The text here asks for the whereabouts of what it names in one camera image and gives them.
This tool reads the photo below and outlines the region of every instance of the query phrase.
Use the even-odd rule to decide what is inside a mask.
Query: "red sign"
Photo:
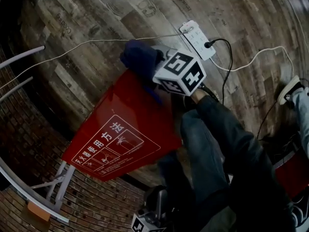
[[[127,71],[77,131],[62,159],[106,181],[151,163],[180,145],[171,114]]]

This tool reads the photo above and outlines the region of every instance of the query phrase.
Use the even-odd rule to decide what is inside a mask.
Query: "black and white marker cube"
[[[190,96],[206,78],[199,58],[190,51],[175,51],[164,65],[157,70],[153,81],[160,83],[171,93]]]
[[[166,228],[157,228],[155,225],[146,222],[145,218],[134,214],[131,229],[134,232],[163,232]]]

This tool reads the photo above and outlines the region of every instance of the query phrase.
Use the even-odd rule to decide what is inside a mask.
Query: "black cable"
[[[211,41],[211,42],[206,42],[206,43],[204,44],[204,46],[205,46],[206,48],[211,48],[212,45],[213,45],[214,43],[216,43],[217,41],[224,41],[224,42],[228,45],[229,52],[230,52],[230,58],[231,58],[230,67],[229,67],[229,69],[228,69],[228,73],[226,74],[226,77],[225,77],[225,79],[224,79],[224,81],[223,81],[223,85],[222,85],[222,105],[224,105],[224,98],[225,98],[224,87],[225,87],[225,85],[226,85],[227,79],[228,79],[228,77],[229,77],[229,75],[230,75],[230,73],[231,73],[232,67],[233,67],[233,53],[232,53],[231,44],[230,44],[230,42],[229,42],[228,40],[226,40],[226,39],[221,39],[221,38],[220,38],[220,39],[216,39],[216,40]]]
[[[207,88],[203,83],[200,84],[200,88],[204,90],[206,93],[208,93],[213,99],[215,99],[217,102],[219,102],[218,98],[216,95],[209,89]]]
[[[257,139],[259,139],[259,135],[260,135],[260,132],[261,132],[261,129],[262,129],[262,125],[266,121],[266,118],[267,118],[268,114],[270,113],[270,111],[275,107],[276,103],[277,103],[277,101],[275,101],[275,103],[270,107],[269,111],[266,113],[266,115],[265,115],[265,117],[262,121],[262,124],[260,125],[260,129],[259,129],[259,132],[258,132],[257,137],[256,137]]]

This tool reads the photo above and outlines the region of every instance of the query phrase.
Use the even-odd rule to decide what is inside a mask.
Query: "red object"
[[[62,159],[102,181],[181,146],[171,114],[126,71],[79,128]]]
[[[302,149],[295,153],[291,152],[284,161],[276,163],[275,168],[276,176],[290,198],[295,197],[308,186],[309,160]]]

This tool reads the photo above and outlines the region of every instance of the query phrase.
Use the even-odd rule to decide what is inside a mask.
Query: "sneaker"
[[[295,222],[295,227],[299,228],[302,226],[309,215],[309,188],[305,188],[301,193],[292,198],[293,202],[293,218]]]
[[[304,88],[301,85],[298,75],[294,76],[293,79],[288,83],[287,86],[281,91],[280,95],[278,96],[278,102],[280,105],[285,104],[286,102],[291,101],[291,95],[293,92],[299,88]]]

